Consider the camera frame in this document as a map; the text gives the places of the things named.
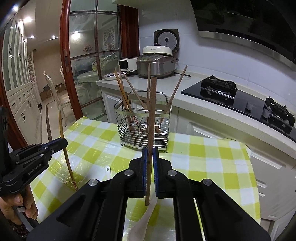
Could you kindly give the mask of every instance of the gas stove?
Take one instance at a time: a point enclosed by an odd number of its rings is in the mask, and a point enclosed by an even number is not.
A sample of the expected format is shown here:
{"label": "gas stove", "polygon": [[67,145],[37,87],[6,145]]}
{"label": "gas stove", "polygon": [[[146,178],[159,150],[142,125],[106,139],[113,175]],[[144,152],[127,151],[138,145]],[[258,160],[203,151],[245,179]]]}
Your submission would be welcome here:
{"label": "gas stove", "polygon": [[209,101],[255,119],[277,130],[296,142],[294,116],[286,106],[276,103],[271,97],[261,100],[246,92],[237,90],[232,81],[210,76],[181,91],[182,94]]}

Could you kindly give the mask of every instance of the metal screw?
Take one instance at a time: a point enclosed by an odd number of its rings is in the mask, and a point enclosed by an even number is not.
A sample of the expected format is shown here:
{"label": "metal screw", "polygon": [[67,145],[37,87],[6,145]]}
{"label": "metal screw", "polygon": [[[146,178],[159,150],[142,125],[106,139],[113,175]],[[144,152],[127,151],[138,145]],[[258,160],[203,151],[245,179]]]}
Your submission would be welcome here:
{"label": "metal screw", "polygon": [[177,172],[175,170],[169,170],[168,171],[168,175],[173,177],[173,176],[176,176],[177,175]]}
{"label": "metal screw", "polygon": [[202,181],[206,186],[211,186],[213,184],[212,180],[211,179],[204,179]]}
{"label": "metal screw", "polygon": [[131,169],[127,169],[127,170],[124,171],[124,174],[125,174],[126,176],[131,176],[131,175],[133,174],[133,170],[131,170]]}
{"label": "metal screw", "polygon": [[98,184],[98,180],[97,179],[90,179],[89,180],[89,185],[90,186],[96,186]]}

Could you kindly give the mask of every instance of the white plate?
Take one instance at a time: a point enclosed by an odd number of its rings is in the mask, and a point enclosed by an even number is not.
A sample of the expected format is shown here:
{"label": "white plate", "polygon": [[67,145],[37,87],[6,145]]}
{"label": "white plate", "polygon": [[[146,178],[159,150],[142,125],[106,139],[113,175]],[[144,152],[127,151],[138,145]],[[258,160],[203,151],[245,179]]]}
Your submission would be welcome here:
{"label": "white plate", "polygon": [[105,80],[116,80],[116,76],[115,76],[114,73],[106,74],[106,75],[103,76],[103,78],[104,78]]}

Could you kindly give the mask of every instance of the yellow and white tablecloth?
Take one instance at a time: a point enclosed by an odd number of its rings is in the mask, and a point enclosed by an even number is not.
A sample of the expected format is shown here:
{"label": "yellow and white tablecloth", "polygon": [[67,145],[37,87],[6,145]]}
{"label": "yellow and white tablecloth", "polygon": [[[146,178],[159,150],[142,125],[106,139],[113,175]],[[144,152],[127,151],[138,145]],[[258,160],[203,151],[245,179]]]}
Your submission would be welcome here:
{"label": "yellow and white tablecloth", "polygon": [[[111,167],[112,177],[128,168],[130,160],[141,151],[120,145],[117,125],[89,120],[85,117],[65,131],[68,155],[78,187],[88,180],[107,179],[105,166]],[[172,167],[188,178],[213,180],[251,217],[260,223],[257,184],[245,144],[228,139],[203,138],[170,133],[168,152],[161,158],[171,161]],[[38,176],[31,188],[43,221],[74,192],[63,151],[53,154],[49,168]],[[128,231],[146,211],[144,199],[128,199],[125,231]],[[172,199],[160,199],[150,218],[145,240],[175,240]]]}

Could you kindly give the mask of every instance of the wire basket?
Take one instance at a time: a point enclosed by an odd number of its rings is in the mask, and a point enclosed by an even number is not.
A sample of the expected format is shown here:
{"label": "wire basket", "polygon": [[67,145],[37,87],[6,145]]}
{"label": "wire basket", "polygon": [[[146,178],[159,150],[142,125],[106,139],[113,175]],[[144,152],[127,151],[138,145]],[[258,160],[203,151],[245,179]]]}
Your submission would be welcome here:
{"label": "wire basket", "polygon": [[[140,96],[147,96],[147,91],[137,91]],[[148,146],[148,118],[149,111],[144,110],[137,98],[130,92],[128,100],[131,102],[132,110],[124,108],[123,101],[120,99],[114,105],[116,113],[118,133],[121,145],[128,145],[137,149],[142,149],[143,146]],[[155,111],[155,132],[153,146],[158,147],[159,150],[166,150],[168,147],[170,114],[165,113],[164,109],[168,104],[167,96],[162,92],[156,92],[157,100],[156,107],[163,107],[163,110]]]}

